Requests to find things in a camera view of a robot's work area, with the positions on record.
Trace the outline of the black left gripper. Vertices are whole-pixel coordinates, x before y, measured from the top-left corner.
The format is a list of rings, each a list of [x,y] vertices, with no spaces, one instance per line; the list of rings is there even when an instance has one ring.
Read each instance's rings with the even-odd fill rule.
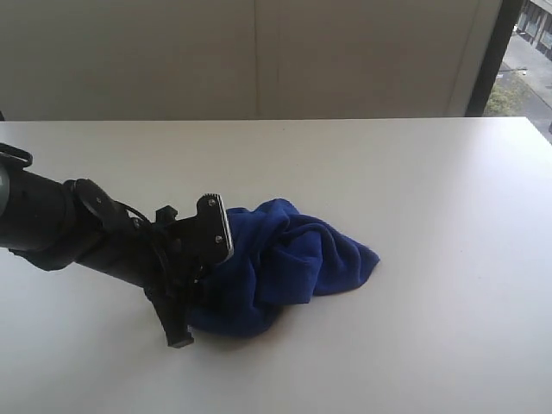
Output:
[[[104,235],[76,263],[142,288],[160,320],[167,346],[193,344],[185,307],[177,297],[205,275],[206,266],[190,255],[185,238],[176,232],[181,221],[173,207],[157,210],[152,223],[129,206],[125,211],[135,214],[126,217],[130,229]]]

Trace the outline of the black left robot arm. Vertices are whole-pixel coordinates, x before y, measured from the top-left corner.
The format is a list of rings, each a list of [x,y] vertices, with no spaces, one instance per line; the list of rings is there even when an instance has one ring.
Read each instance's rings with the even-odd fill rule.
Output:
[[[1,169],[1,245],[45,271],[72,263],[141,288],[171,348],[193,343],[186,320],[191,275],[169,234],[170,205],[150,222],[89,179],[59,183],[23,169]]]

